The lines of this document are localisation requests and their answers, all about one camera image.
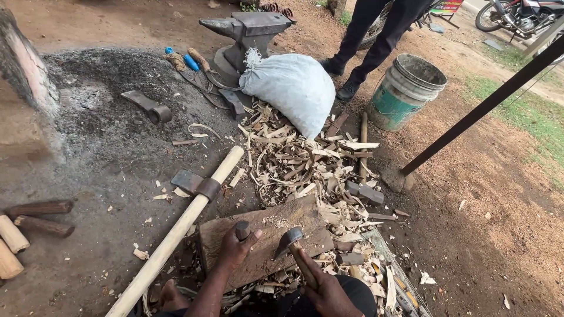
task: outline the man's hand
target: man's hand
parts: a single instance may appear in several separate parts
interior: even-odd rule
[[[226,268],[231,273],[241,265],[247,253],[249,253],[250,247],[257,243],[261,235],[262,230],[259,229],[251,232],[245,240],[239,241],[235,235],[235,226],[233,226],[223,237],[219,257],[215,265]]]
[[[319,289],[314,291],[305,285],[300,292],[305,294],[314,304],[315,309],[323,317],[361,317],[358,310],[342,289],[339,281],[331,274],[324,273],[317,263],[301,249],[299,255],[310,268],[311,273],[319,283]]]

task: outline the person standing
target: person standing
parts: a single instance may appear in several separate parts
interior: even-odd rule
[[[343,75],[346,63],[356,54],[366,32],[388,2],[389,0],[357,0],[351,23],[341,41],[339,52],[332,58],[319,61],[328,74]],[[349,79],[339,89],[337,98],[347,102],[354,97],[360,84],[366,80],[368,73],[382,64],[403,33],[431,3],[432,0],[394,1],[382,32],[376,37],[376,41],[366,53],[362,64],[352,70]]]

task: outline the white plastic bag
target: white plastic bag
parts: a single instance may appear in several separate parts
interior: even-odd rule
[[[270,103],[307,138],[316,137],[335,100],[331,77],[312,57],[273,55],[262,59],[255,48],[246,53],[247,70],[239,78],[246,95]]]

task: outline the plastic bucket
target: plastic bucket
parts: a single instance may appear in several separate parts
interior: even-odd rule
[[[411,54],[400,54],[366,106],[368,118],[382,130],[398,131],[423,106],[439,95],[447,77],[435,65]]]

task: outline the chopping block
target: chopping block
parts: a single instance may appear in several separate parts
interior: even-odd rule
[[[300,227],[303,231],[300,242],[310,257],[333,249],[333,240],[318,212],[316,198],[314,195],[308,195],[267,210],[233,215],[201,224],[198,245],[206,274],[217,260],[223,236],[239,221],[248,221],[251,231],[261,229],[262,236],[253,245],[243,264],[229,278],[225,292],[296,264],[290,254],[274,259],[280,238],[293,227]]]
[[[231,17],[202,19],[199,23],[235,40],[235,44],[222,47],[215,53],[212,64],[231,85],[235,80],[236,86],[239,86],[239,76],[246,70],[243,61],[247,50],[256,47],[262,57],[267,58],[268,43],[292,25],[287,17],[275,12],[233,12]]]

